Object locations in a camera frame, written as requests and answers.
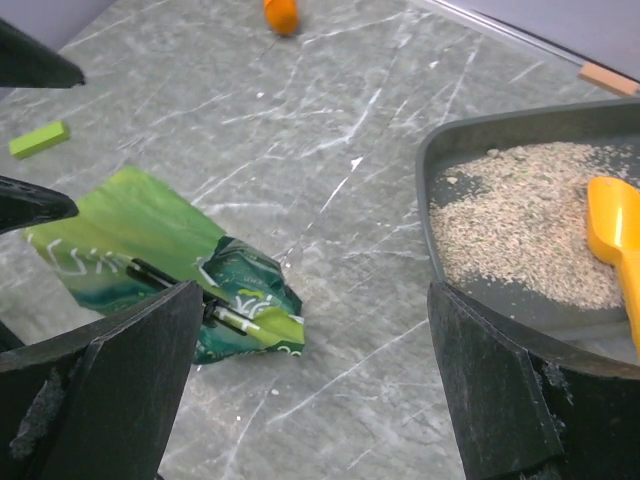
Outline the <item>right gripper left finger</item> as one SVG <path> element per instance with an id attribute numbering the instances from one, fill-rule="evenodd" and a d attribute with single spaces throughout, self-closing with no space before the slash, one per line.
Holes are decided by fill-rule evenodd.
<path id="1" fill-rule="evenodd" d="M 2 352 L 2 478 L 155 478 L 202 311 L 201 289 L 182 283 Z"/>

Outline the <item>yellow plastic scoop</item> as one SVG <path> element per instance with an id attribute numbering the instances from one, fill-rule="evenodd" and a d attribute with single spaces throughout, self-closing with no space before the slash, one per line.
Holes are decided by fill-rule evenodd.
<path id="1" fill-rule="evenodd" d="M 639 191 L 624 180 L 594 177 L 587 186 L 587 244 L 615 268 L 639 352 Z"/>

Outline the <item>grey litter box tray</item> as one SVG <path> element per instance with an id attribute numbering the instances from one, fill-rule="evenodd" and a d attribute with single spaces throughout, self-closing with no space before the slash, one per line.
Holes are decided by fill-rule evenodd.
<path id="1" fill-rule="evenodd" d="M 587 185 L 639 182 L 639 104 L 610 100 L 456 121 L 416 163 L 435 276 L 557 340 L 638 355 L 615 270 L 587 244 Z"/>

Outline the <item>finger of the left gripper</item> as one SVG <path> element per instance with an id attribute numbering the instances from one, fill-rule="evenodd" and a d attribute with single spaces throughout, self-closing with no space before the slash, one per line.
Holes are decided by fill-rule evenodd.
<path id="1" fill-rule="evenodd" d="M 85 84 L 79 66 L 1 20 L 1 87 L 70 89 Z"/>
<path id="2" fill-rule="evenodd" d="M 79 214 L 67 195 L 5 176 L 1 177 L 0 208 L 2 234 Z"/>

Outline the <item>green litter bag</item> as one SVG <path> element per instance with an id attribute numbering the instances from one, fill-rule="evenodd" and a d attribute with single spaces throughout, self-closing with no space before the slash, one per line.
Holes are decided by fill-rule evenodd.
<path id="1" fill-rule="evenodd" d="M 127 167 L 27 242 L 79 306 L 108 316 L 184 281 L 203 290 L 193 362 L 305 346 L 302 302 L 278 262 L 231 237 L 153 176 Z"/>

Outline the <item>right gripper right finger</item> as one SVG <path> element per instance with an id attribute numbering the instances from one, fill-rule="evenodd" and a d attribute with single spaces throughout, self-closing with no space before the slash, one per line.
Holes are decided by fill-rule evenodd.
<path id="1" fill-rule="evenodd" d="M 428 316 L 469 479 L 636 479 L 639 368 L 511 320 L 444 281 Z"/>

